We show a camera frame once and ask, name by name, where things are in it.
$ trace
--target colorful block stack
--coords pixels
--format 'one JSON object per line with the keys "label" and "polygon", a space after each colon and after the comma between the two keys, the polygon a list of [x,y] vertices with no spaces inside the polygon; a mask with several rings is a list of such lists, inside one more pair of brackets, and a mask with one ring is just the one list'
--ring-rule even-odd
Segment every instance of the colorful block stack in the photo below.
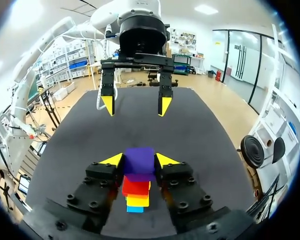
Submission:
{"label": "colorful block stack", "polygon": [[155,151],[151,147],[128,148],[124,153],[122,194],[129,213],[143,213],[149,207],[149,190],[155,179]]}

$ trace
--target trash bin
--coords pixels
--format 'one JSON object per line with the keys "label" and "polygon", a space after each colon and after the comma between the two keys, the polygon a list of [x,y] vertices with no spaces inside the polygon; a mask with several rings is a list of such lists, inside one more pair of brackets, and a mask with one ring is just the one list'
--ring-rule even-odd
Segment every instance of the trash bin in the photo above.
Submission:
{"label": "trash bin", "polygon": [[213,70],[208,71],[208,78],[213,79],[214,75],[216,75],[215,71],[213,71]]}

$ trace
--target gray work surface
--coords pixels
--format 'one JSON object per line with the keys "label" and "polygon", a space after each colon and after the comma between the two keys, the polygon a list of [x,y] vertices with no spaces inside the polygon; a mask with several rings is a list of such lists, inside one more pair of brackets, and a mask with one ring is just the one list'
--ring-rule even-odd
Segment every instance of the gray work surface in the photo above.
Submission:
{"label": "gray work surface", "polygon": [[[157,87],[119,88],[115,115],[97,110],[97,91],[89,91],[73,106],[48,142],[30,182],[26,202],[45,198],[66,206],[92,162],[100,162],[131,147],[153,147],[158,153],[194,169],[194,177],[211,195],[213,209],[248,209],[253,189],[236,149],[215,115],[189,88],[173,89],[164,117],[158,116]],[[154,238],[175,234],[164,200],[153,182],[145,213],[127,213],[121,193],[102,234]]]}

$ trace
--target red block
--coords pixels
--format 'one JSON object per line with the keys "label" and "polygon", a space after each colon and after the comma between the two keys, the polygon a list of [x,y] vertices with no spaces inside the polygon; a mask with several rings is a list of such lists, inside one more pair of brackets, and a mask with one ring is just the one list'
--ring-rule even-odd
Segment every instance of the red block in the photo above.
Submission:
{"label": "red block", "polygon": [[148,195],[149,194],[149,182],[131,182],[127,177],[123,179],[122,194],[127,196],[133,195]]}

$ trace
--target yellow triangle marker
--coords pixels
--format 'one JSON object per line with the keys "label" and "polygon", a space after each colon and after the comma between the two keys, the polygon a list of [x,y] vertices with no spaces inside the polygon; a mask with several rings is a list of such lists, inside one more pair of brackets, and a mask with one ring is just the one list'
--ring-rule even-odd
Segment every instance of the yellow triangle marker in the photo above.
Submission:
{"label": "yellow triangle marker", "polygon": [[129,207],[149,207],[149,195],[147,198],[137,198],[128,195],[126,205]]}
{"label": "yellow triangle marker", "polygon": [[163,97],[162,98],[162,112],[159,114],[160,117],[163,117],[166,114],[166,111],[172,101],[172,97]]}
{"label": "yellow triangle marker", "polygon": [[159,163],[160,163],[160,166],[161,168],[163,169],[164,168],[164,165],[168,165],[168,164],[180,164],[180,162],[178,161],[175,161],[167,156],[164,156],[160,153],[157,153],[156,154],[158,160],[159,160]]}
{"label": "yellow triangle marker", "polygon": [[108,110],[110,116],[112,117],[114,113],[114,106],[113,106],[113,96],[101,96],[102,101],[104,102],[104,105],[106,109]]}
{"label": "yellow triangle marker", "polygon": [[99,163],[100,164],[111,164],[111,165],[115,165],[116,167],[118,167],[118,164],[120,163],[122,155],[123,155],[123,153],[119,153],[119,154],[112,156],[104,161],[99,162]]}

